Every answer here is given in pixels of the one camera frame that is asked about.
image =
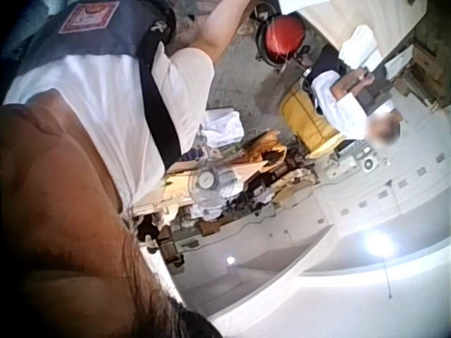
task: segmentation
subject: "floor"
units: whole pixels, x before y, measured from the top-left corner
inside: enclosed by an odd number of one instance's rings
[[[174,0],[173,7],[178,22],[184,25],[187,15],[209,14],[218,0]],[[313,54],[319,54],[324,44],[311,30],[304,41],[312,46]],[[246,135],[251,139],[267,129],[279,130],[282,143],[292,138],[292,133],[278,112],[280,100],[288,89],[301,77],[301,70],[291,65],[282,74],[274,68],[256,60],[257,47],[254,33],[238,34],[215,65],[215,78],[210,90],[208,108],[232,106],[240,112]]]

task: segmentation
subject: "hand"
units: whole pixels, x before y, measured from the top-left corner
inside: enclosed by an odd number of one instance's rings
[[[354,75],[358,77],[359,80],[363,80],[365,78],[365,74],[367,74],[365,68],[358,67],[356,70],[354,70]]]
[[[373,74],[368,73],[368,74],[365,75],[365,78],[363,79],[362,82],[363,82],[366,86],[369,86],[371,83],[374,82],[375,79],[376,79],[376,78],[374,77]]]

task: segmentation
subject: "patch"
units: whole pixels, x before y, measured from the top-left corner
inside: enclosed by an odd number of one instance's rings
[[[119,1],[78,4],[68,16],[59,34],[101,30],[108,26]]]

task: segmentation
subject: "black vest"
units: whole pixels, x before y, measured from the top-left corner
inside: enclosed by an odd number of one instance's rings
[[[67,32],[67,22],[71,15],[79,13],[80,4],[111,4],[114,12],[108,25],[100,29]],[[180,143],[152,77],[156,48],[167,29],[168,11],[164,0],[79,1],[48,20],[35,35],[20,64],[18,75],[67,55],[128,55],[136,58],[140,65],[143,114],[168,169],[180,158]]]

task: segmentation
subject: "white t-shirt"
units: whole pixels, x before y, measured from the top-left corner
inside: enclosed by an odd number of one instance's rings
[[[327,121],[348,139],[363,139],[366,131],[366,114],[359,102],[349,93],[337,101],[330,88],[340,79],[340,75],[329,70],[313,80],[311,87],[317,103]]]
[[[199,49],[170,58],[160,43],[152,67],[156,85],[188,151],[204,119],[213,62]],[[80,119],[128,210],[154,187],[164,165],[144,116],[138,62],[130,56],[66,56],[14,79],[5,104],[25,104],[56,89]]]

